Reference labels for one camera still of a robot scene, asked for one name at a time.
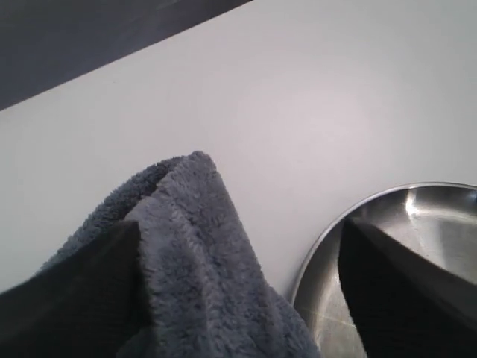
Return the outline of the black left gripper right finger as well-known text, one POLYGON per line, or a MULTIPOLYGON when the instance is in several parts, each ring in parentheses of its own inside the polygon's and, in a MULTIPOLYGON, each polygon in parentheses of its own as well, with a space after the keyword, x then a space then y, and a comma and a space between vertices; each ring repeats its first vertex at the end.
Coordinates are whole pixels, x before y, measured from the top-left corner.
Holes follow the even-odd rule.
POLYGON ((475 357, 476 285, 347 219, 341 289, 369 357, 475 357))

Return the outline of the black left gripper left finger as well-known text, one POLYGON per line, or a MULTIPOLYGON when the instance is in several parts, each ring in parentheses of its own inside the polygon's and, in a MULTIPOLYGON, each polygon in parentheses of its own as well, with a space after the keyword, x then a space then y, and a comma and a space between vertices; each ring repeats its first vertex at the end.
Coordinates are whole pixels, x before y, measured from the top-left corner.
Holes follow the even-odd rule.
POLYGON ((151 322, 137 222, 1 294, 2 357, 115 357, 151 322))

